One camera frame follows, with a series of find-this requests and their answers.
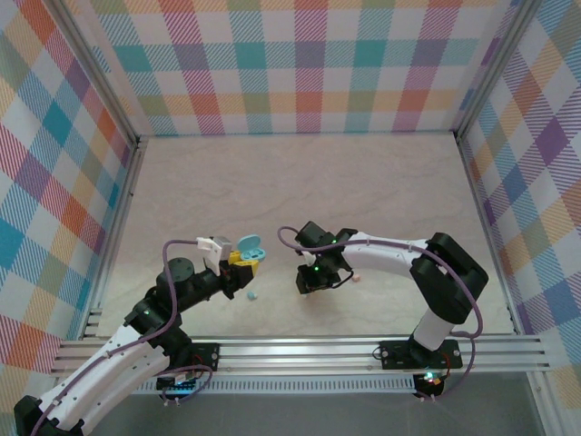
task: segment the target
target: table surface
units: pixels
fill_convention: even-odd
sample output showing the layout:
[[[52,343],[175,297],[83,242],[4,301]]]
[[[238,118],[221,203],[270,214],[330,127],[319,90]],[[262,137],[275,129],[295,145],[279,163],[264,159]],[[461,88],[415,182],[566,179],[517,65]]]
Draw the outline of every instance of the table surface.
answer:
[[[216,294],[185,312],[189,334],[411,333],[427,305],[409,279],[361,270],[360,282],[299,295],[300,257],[276,231],[309,220],[334,233],[350,227],[394,239],[449,233],[490,276],[478,300],[484,332],[513,332],[453,136],[365,134],[150,140],[98,334],[111,335],[154,285],[166,241],[223,235],[236,243],[250,233],[267,252],[258,276],[232,301]],[[202,268],[194,247],[174,247],[176,256]],[[473,314],[461,328],[475,330]]]

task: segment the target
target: beige floor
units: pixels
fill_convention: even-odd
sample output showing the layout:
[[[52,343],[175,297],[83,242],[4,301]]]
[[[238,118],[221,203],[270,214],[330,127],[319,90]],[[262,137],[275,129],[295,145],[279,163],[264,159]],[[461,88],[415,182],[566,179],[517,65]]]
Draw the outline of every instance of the beige floor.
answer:
[[[485,332],[512,332],[452,135],[366,134],[151,140],[99,334],[111,334],[154,284],[165,241],[224,235],[237,242],[248,233],[258,233],[268,253],[258,277],[231,302],[217,294],[186,312],[190,334],[410,333],[426,309],[410,280],[359,271],[359,283],[299,295],[300,258],[276,230],[308,220],[333,232],[352,227],[398,239],[450,233],[491,276],[479,300]],[[171,250],[177,255],[202,265],[192,247]],[[465,327],[475,325],[471,317]]]

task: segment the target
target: enclosure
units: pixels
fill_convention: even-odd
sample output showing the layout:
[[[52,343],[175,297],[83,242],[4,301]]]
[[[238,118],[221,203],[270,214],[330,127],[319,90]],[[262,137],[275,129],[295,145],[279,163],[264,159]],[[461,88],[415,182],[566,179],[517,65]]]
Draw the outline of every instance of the enclosure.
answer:
[[[23,395],[115,334],[167,241],[254,233],[255,279],[182,315],[195,342],[222,345],[216,379],[233,384],[173,410],[145,383],[94,434],[579,433],[578,1],[0,11],[2,434]],[[427,404],[377,387],[410,380],[371,352],[414,332],[428,307],[414,281],[361,269],[299,294],[304,258],[277,230],[308,221],[412,242],[448,233],[484,268],[476,365],[453,395]],[[170,256],[204,268],[191,246]],[[459,329],[477,327],[472,312]],[[459,347],[466,369],[470,343]]]

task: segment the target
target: blue lid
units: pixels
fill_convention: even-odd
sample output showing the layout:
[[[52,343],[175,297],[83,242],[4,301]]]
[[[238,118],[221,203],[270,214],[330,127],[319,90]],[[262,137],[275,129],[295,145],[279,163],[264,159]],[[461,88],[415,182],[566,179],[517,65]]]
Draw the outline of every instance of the blue lid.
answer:
[[[261,237],[258,234],[249,234],[238,241],[238,250],[249,252],[261,246]]]

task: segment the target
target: plaid backdrop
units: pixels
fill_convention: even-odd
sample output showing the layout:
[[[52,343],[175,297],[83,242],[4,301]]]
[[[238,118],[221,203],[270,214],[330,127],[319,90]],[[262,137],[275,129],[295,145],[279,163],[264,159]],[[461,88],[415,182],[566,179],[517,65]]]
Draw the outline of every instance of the plaid backdrop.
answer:
[[[41,0],[0,0],[0,434],[79,326],[129,152]]]
[[[581,424],[581,0],[545,0],[468,140],[519,317]]]
[[[518,3],[67,1],[157,135],[449,130]]]

